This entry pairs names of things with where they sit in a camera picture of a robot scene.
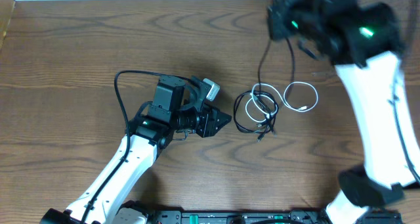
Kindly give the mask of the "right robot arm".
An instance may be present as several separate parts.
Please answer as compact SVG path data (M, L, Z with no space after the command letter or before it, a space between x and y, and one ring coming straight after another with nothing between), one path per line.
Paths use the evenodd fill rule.
M383 2L273 0L269 36L297 35L327 57L351 101L364 148L364 162L340 172L340 191L318 223L357 223L374 209L419 186L419 145L411 122L403 63L406 46L398 19Z

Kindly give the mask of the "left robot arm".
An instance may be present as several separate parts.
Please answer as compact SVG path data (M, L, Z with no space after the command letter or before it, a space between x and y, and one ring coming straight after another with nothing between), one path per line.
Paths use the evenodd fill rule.
M132 120L112 159L92 185L63 212L49 209L42 223L147 223L149 215L126 202L138 179L175 133L212 137L232 117L210 105L220 87L210 79L161 75L152 101Z

